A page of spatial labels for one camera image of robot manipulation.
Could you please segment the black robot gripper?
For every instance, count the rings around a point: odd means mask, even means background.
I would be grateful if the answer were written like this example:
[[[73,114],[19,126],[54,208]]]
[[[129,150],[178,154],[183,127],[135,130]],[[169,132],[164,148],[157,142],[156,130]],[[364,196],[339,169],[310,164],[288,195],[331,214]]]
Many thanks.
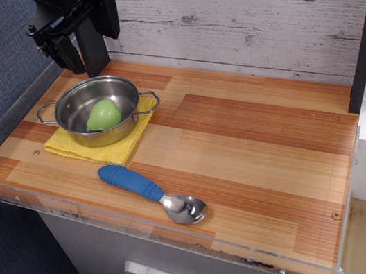
[[[116,40],[120,22],[115,0],[33,0],[34,15],[27,23],[26,34],[34,39],[38,51],[50,56],[74,74],[84,74],[85,66],[69,39],[86,19],[97,33]]]

